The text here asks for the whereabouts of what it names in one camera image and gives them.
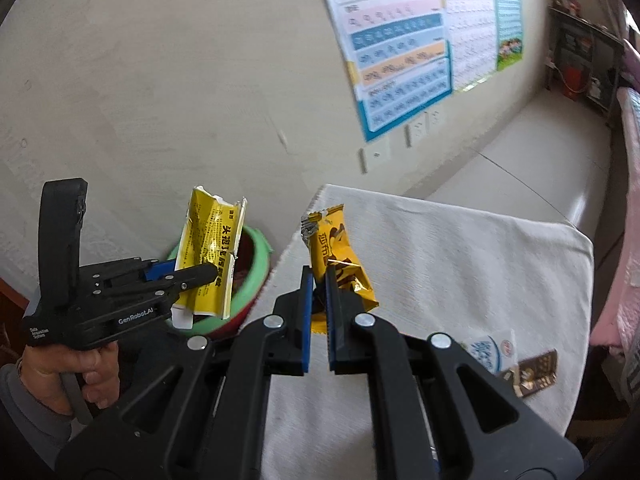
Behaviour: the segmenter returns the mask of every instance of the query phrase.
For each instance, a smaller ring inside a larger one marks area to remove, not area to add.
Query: human hand
[[[86,352],[63,345],[25,347],[19,371],[24,387],[54,412],[72,415],[60,381],[62,372],[81,373],[86,382],[82,396],[98,408],[103,410],[118,400],[120,380],[115,341]]]

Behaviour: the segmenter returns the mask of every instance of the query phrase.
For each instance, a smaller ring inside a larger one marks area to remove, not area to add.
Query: chart poster
[[[326,0],[367,141],[451,94],[443,0]]]
[[[498,19],[498,70],[522,59],[522,8],[520,0],[495,0]]]
[[[465,91],[496,71],[495,0],[445,0],[454,91]]]

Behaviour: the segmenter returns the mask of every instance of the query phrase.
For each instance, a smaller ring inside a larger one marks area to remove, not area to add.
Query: wall outlet
[[[407,147],[417,146],[429,133],[429,120],[427,115],[420,112],[414,119],[410,120],[405,126],[405,133]]]
[[[367,142],[360,150],[363,173],[369,173],[382,166],[391,158],[389,135],[383,134],[377,139]]]
[[[445,123],[446,117],[444,115],[444,109],[442,106],[434,106],[427,110],[426,115],[429,119],[428,131],[431,134],[437,133]]]

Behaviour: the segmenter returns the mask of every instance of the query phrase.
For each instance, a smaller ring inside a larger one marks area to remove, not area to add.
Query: white tablecloth
[[[373,313],[400,332],[426,338],[444,331],[464,340],[512,328],[519,359],[558,350],[558,383],[526,402],[564,433],[588,346],[588,238],[563,224],[337,186],[323,187],[310,210],[337,203],[344,203],[351,244],[380,302]],[[294,233],[249,320],[298,288],[308,264]],[[262,477],[376,477],[366,377],[329,373],[325,336],[312,335],[304,378],[271,381]]]

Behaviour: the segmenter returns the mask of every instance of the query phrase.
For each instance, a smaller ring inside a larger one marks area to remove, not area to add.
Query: yellow snack wrapper
[[[364,309],[378,306],[364,267],[349,244],[344,226],[344,204],[316,211],[302,217],[300,232],[311,256],[316,283],[324,278],[328,265],[335,265],[338,288],[347,288],[362,298]],[[326,334],[326,314],[311,316],[311,331]]]
[[[229,204],[202,186],[193,188],[175,270],[209,262],[218,267],[218,277],[215,282],[181,293],[174,306],[188,308],[194,314],[229,317],[245,209],[244,198]]]

